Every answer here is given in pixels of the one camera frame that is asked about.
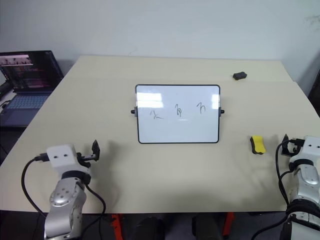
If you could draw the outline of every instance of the orange stand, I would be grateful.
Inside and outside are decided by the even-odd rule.
[[[111,226],[113,227],[115,240],[124,240],[122,237],[122,229],[121,229],[121,219],[123,214],[111,214],[112,222]]]
[[[222,232],[222,236],[224,238],[227,238],[229,236],[230,231],[231,231],[231,225],[232,225],[232,222],[234,221],[234,219],[235,219],[235,214],[233,212],[226,213],[224,226],[223,226],[223,232]]]

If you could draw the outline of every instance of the whiteboard black frame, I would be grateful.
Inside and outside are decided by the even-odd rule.
[[[219,88],[219,99],[221,96],[221,88],[218,84],[137,84],[135,85],[135,111],[136,111],[136,126],[137,126],[137,135],[138,135],[138,142],[140,144],[216,144],[217,142],[219,142],[220,139],[220,116],[221,116],[221,106],[219,105],[218,111],[218,138],[217,141],[205,141],[205,142],[200,142],[200,141],[196,141],[196,142],[141,142],[140,138],[139,138],[139,111],[138,111],[138,100],[137,100],[137,87],[138,86],[216,86]]]

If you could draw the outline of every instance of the white wall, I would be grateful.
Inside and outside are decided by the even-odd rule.
[[[320,68],[319,0],[0,1],[0,51],[53,50],[65,72],[83,54],[276,59],[308,93]]]

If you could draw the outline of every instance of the laptop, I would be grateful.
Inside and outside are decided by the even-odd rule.
[[[64,77],[50,50],[2,52],[0,70],[16,93],[0,113],[1,127],[27,127]]]

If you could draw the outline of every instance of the laptop keyboard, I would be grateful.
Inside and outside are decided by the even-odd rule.
[[[16,96],[6,109],[39,109],[48,96]]]

